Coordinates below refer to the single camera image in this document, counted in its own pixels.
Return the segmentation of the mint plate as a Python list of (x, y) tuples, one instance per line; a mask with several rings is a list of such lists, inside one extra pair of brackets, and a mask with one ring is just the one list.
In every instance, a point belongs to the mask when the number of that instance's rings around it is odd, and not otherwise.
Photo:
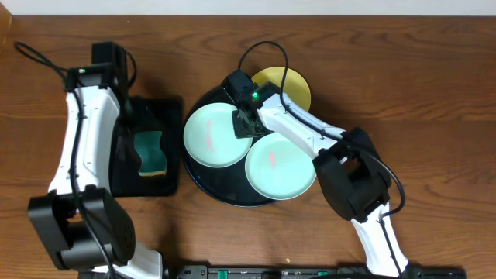
[(316, 179), (311, 157), (278, 133), (253, 144), (246, 157), (245, 172), (252, 188), (273, 200), (296, 198)]
[(206, 167), (229, 167), (243, 159), (252, 145), (251, 138), (238, 139), (234, 133), (236, 106), (216, 102), (192, 113), (184, 128), (188, 154)]

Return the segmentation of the yellow plate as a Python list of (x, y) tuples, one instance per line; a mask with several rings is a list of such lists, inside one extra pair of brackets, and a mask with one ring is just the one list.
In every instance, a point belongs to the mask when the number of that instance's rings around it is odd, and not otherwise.
[[(252, 82), (259, 86), (270, 81), (275, 85), (279, 85), (282, 81), (284, 67), (268, 67), (251, 77)], [(304, 109), (309, 111), (311, 106), (311, 91), (307, 81), (297, 72), (288, 69), (284, 83), (284, 92), (289, 95), (291, 100)]]

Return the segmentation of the green yellow sponge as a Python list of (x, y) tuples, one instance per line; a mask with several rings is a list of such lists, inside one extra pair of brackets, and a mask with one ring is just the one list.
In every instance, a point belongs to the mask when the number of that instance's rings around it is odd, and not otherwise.
[(144, 131), (137, 133), (134, 148), (141, 163), (139, 176), (153, 177), (167, 173), (167, 158), (160, 147), (161, 131)]

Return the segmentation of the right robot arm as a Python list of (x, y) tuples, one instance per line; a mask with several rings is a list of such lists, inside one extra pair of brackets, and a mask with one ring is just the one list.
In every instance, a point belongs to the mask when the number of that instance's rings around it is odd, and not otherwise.
[(400, 181), (380, 159), (370, 137), (359, 128), (331, 126), (295, 104), (272, 83), (229, 89), (237, 110), (237, 137), (278, 133), (312, 159), (322, 193), (341, 218), (352, 222), (366, 254), (368, 270), (401, 278), (408, 267), (391, 224), (388, 189)]

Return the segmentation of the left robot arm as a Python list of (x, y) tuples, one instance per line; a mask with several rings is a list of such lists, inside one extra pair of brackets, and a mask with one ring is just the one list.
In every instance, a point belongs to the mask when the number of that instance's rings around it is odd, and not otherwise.
[(132, 219), (110, 192), (126, 69), (110, 63), (71, 68), (64, 83), (63, 151), (47, 194), (29, 201), (30, 222), (60, 270), (84, 278), (162, 278), (162, 256), (136, 241)]

